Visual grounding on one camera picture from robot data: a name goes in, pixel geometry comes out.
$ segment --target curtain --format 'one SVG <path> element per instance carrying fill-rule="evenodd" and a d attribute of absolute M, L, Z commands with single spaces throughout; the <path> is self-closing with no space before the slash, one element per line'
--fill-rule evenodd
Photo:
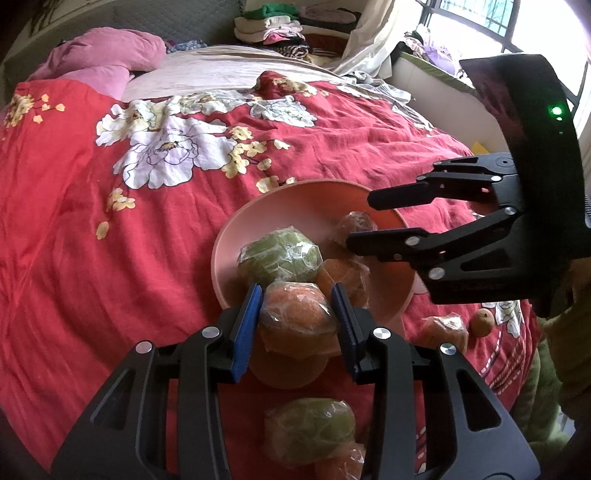
<path fill-rule="evenodd" d="M 357 29 L 351 32 L 343 57 L 325 68 L 337 75 L 361 70 L 376 76 L 396 43 L 404 37 L 409 27 L 405 18 L 416 12 L 416 6 L 415 0 L 369 0 Z M 418 18 L 411 28 L 417 26 L 417 21 Z"/>

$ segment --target blue gripper pad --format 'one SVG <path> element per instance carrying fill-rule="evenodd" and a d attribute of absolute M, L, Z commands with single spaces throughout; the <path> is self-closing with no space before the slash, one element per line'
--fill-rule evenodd
<path fill-rule="evenodd" d="M 262 288 L 255 284 L 248 290 L 232 328 L 233 362 L 230 374 L 234 383 L 246 373 L 261 305 Z"/>

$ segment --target wall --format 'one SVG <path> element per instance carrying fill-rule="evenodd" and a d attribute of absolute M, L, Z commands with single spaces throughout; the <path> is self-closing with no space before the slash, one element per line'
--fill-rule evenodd
<path fill-rule="evenodd" d="M 410 107 L 468 147 L 477 141 L 490 152 L 508 151 L 495 118 L 470 93 L 459 92 L 402 58 L 387 82 L 410 92 Z"/>

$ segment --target window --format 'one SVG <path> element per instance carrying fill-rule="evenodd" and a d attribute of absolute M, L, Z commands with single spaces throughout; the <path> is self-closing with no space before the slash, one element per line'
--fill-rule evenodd
<path fill-rule="evenodd" d="M 564 0 L 416 1 L 423 7 L 420 23 L 460 58 L 542 54 L 576 112 L 589 64 L 583 28 Z"/>

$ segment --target fabric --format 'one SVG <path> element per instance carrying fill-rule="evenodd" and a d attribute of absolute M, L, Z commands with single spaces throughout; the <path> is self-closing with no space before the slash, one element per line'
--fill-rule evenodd
<path fill-rule="evenodd" d="M 310 48 L 307 45 L 288 45 L 286 47 L 276 47 L 273 45 L 270 49 L 291 59 L 304 59 L 310 53 Z"/>
<path fill-rule="evenodd" d="M 303 35 L 298 34 L 297 37 L 290 36 L 286 33 L 271 32 L 263 41 L 263 45 L 271 45 L 279 42 L 292 42 L 295 45 L 304 43 L 306 40 Z"/>
<path fill-rule="evenodd" d="M 279 15 L 287 15 L 292 20 L 298 17 L 298 9 L 295 5 L 284 4 L 265 4 L 256 10 L 244 12 L 242 16 L 250 20 L 262 20 L 268 17 L 277 17 Z"/>
<path fill-rule="evenodd" d="M 361 70 L 376 76 L 396 43 L 403 39 L 415 6 L 415 0 L 369 0 L 342 59 L 328 68 L 337 75 Z"/>
<path fill-rule="evenodd" d="M 158 103 L 115 102 L 72 80 L 20 84 L 9 126 L 0 128 L 0 405 L 35 458 L 48 468 L 135 342 L 180 342 L 216 320 L 213 243 L 245 203 L 288 180 L 385 188 L 414 181 L 433 161 L 470 155 L 409 111 L 354 86 L 274 72 L 263 73 L 256 90 Z M 432 232 L 472 220 L 457 200 L 400 213 Z M 467 322 L 478 308 L 416 295 L 402 317 L 407 338 L 416 339 L 426 316 L 456 312 Z M 497 325 L 467 353 L 507 408 L 539 338 L 527 302 L 520 312 L 517 337 Z M 359 434 L 371 416 L 372 387 L 353 384 L 340 358 L 297 391 L 267 388 L 250 372 L 220 386 L 233 478 L 313 477 L 311 467 L 285 470 L 261 452 L 264 411 L 305 396 L 345 400 Z M 417 412 L 420 466 L 425 428 Z M 171 410 L 169 439 L 174 418 Z M 175 458 L 173 445 L 167 458 Z"/>
<path fill-rule="evenodd" d="M 358 20 L 350 11 L 323 7 L 300 7 L 300 17 L 307 20 L 319 20 L 340 24 L 350 24 Z"/>
<path fill-rule="evenodd" d="M 175 53 L 177 51 L 198 50 L 199 48 L 207 47 L 207 44 L 202 40 L 189 40 L 180 43 L 166 42 L 166 53 Z"/>
<path fill-rule="evenodd" d="M 591 404 L 591 289 L 559 317 L 544 325 L 556 375 L 562 382 L 558 400 L 575 425 Z"/>
<path fill-rule="evenodd" d="M 261 20 L 249 20 L 244 17 L 237 17 L 234 19 L 235 27 L 243 33 L 261 32 L 291 22 L 292 19 L 288 15 L 278 15 L 277 17 L 268 17 Z"/>
<path fill-rule="evenodd" d="M 234 35 L 238 40 L 246 43 L 260 43 L 263 42 L 270 34 L 284 34 L 289 37 L 301 37 L 304 38 L 301 32 L 301 25 L 298 21 L 294 21 L 285 25 L 278 25 L 268 30 L 263 30 L 255 33 L 243 33 L 237 28 L 234 28 Z"/>
<path fill-rule="evenodd" d="M 355 30 L 355 28 L 357 28 L 357 24 L 359 21 L 359 18 L 361 17 L 361 14 L 359 12 L 352 12 L 351 10 L 347 10 L 346 8 L 339 8 L 340 11 L 342 11 L 345 14 L 351 14 L 355 17 L 354 21 L 351 21 L 350 23 L 340 23 L 337 21 L 323 21 L 323 20 L 317 20 L 317 19 L 313 19 L 313 18 L 303 18 L 300 17 L 300 23 L 302 25 L 309 25 L 311 27 L 319 27 L 319 28 L 324 28 L 327 30 L 335 30 L 338 32 L 342 32 L 342 33 L 351 33 L 353 30 Z"/>
<path fill-rule="evenodd" d="M 329 35 L 331 37 L 337 37 L 337 38 L 344 38 L 345 40 L 349 39 L 348 33 L 339 32 L 336 30 L 330 30 L 328 28 L 314 27 L 312 25 L 302 25 L 301 27 L 302 27 L 301 32 L 305 37 L 307 37 L 310 34 L 317 34 L 317 35 Z"/>
<path fill-rule="evenodd" d="M 382 79 L 370 77 L 365 72 L 355 71 L 349 73 L 346 78 L 351 80 L 351 85 L 357 85 L 373 93 L 381 93 L 395 102 L 408 103 L 411 100 L 410 93 L 396 88 Z"/>
<path fill-rule="evenodd" d="M 343 82 L 325 69 L 283 57 L 272 50 L 217 46 L 166 55 L 158 70 L 128 83 L 123 100 L 188 95 L 208 89 L 247 89 L 265 70 L 299 82 Z"/>
<path fill-rule="evenodd" d="M 312 48 L 328 50 L 339 56 L 343 54 L 347 47 L 347 40 L 329 35 L 308 34 L 306 35 L 306 41 Z"/>
<path fill-rule="evenodd" d="M 62 75 L 60 78 L 78 80 L 103 95 L 121 100 L 127 84 L 134 76 L 124 67 L 105 65 L 75 70 Z"/>
<path fill-rule="evenodd" d="M 29 80 L 55 79 L 66 73 L 105 65 L 138 72 L 155 70 L 166 54 L 160 37 L 134 30 L 92 28 L 54 48 Z"/>

